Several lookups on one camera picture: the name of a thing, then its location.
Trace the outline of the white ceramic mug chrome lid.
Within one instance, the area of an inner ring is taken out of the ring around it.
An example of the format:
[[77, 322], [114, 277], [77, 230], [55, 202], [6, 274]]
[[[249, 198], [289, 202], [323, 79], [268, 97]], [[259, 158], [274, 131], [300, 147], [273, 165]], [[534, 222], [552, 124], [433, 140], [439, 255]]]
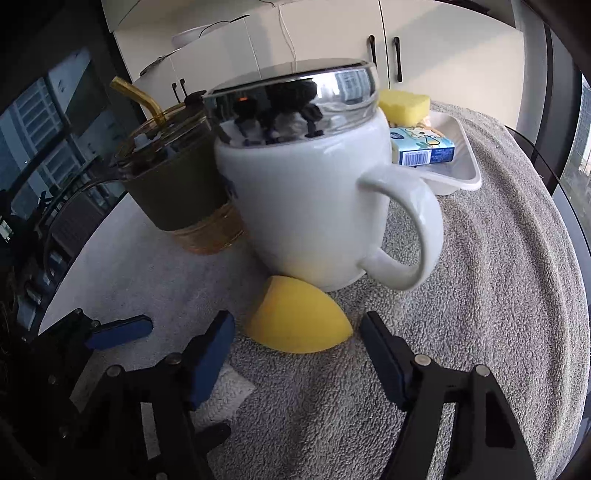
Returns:
[[443, 248], [439, 202], [392, 159], [374, 65], [283, 63], [204, 98], [216, 165], [256, 254], [270, 271], [322, 291], [371, 276], [422, 284]]

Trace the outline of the grey towel table cover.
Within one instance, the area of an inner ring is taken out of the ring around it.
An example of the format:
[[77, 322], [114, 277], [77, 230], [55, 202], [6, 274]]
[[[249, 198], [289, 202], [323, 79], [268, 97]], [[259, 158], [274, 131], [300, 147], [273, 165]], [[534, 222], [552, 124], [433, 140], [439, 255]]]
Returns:
[[[449, 104], [483, 179], [441, 199], [444, 247], [420, 287], [362, 278], [334, 293], [353, 324], [378, 312], [411, 348], [440, 365], [490, 367], [519, 422], [540, 479], [570, 460], [587, 396], [590, 333], [582, 274], [546, 187], [505, 125]], [[71, 266], [43, 325], [74, 309], [102, 322], [146, 314], [145, 339], [98, 352], [78, 383], [83, 405], [104, 369], [150, 366], [179, 351], [222, 309], [249, 318], [269, 274], [245, 241], [212, 256], [179, 247], [130, 197], [102, 222]], [[254, 391], [230, 410], [231, 437], [211, 453], [219, 479], [376, 479], [404, 415], [390, 403], [363, 342], [287, 355], [238, 335], [232, 390]]]

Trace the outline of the cream knitted sock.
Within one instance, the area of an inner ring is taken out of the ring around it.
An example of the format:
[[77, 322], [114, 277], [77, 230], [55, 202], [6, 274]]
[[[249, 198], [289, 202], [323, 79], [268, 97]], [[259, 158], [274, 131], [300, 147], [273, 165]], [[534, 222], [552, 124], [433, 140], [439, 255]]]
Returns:
[[229, 421], [235, 417], [245, 399], [255, 391], [256, 386], [249, 379], [242, 377], [228, 362], [225, 362], [211, 395], [195, 412], [191, 413], [193, 426], [197, 431], [201, 431], [209, 426]]

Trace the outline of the black window frame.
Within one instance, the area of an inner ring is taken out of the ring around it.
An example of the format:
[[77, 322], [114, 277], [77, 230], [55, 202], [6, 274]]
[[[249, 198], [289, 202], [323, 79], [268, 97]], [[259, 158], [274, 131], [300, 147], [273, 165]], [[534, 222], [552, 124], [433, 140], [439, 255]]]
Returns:
[[516, 130], [533, 143], [532, 162], [550, 192], [575, 140], [583, 79], [590, 76], [590, 27], [583, 1], [513, 1], [524, 35], [525, 70]]

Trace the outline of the white foam tray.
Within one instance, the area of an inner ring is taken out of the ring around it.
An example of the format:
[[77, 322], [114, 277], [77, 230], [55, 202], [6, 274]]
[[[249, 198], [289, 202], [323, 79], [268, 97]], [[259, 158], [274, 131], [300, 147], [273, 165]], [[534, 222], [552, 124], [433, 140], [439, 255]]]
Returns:
[[392, 127], [390, 138], [394, 165], [410, 168], [434, 194], [447, 196], [481, 188], [476, 156], [455, 117], [431, 111], [414, 127]]

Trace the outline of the white cabinet unit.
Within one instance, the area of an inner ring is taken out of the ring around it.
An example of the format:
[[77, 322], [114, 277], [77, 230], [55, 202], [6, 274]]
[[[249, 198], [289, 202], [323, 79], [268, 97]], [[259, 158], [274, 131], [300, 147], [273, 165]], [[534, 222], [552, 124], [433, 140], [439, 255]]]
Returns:
[[[106, 1], [134, 84], [170, 106], [287, 62], [372, 62], [384, 88], [425, 94], [515, 126], [524, 88], [524, 36], [487, 15], [440, 1]], [[174, 49], [184, 30], [221, 28]]]

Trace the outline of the blue tissue pack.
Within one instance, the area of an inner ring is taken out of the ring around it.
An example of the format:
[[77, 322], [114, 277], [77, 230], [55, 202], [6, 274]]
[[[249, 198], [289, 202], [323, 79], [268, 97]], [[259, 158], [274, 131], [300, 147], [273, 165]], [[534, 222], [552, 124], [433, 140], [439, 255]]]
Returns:
[[455, 143], [430, 127], [393, 127], [390, 139], [393, 163], [400, 166], [445, 164], [455, 157]]

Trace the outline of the orange-yellow makeup sponge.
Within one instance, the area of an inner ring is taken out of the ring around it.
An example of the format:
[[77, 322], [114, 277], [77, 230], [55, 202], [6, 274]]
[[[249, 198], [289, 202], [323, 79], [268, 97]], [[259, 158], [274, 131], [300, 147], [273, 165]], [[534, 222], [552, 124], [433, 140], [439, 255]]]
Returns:
[[245, 322], [245, 335], [278, 352], [311, 354], [348, 341], [353, 327], [322, 290], [295, 278], [271, 276]]

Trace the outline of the amber glass tumbler green sleeve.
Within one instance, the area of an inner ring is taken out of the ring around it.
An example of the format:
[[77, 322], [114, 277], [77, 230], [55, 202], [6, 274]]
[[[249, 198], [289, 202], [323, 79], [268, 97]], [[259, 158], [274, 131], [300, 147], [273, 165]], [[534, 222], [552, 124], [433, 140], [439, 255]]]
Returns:
[[150, 114], [114, 156], [115, 173], [126, 191], [184, 249], [211, 255], [231, 246], [242, 235], [242, 220], [216, 168], [204, 90], [162, 109], [119, 77], [110, 87]]

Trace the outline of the yellow rectangular sponge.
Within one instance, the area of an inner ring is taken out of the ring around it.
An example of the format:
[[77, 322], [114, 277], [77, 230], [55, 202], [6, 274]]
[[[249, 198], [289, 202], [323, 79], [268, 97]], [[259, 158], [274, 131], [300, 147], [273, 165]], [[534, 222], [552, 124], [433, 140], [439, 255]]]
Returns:
[[384, 89], [379, 93], [379, 107], [391, 126], [414, 127], [429, 116], [431, 98], [402, 90]]

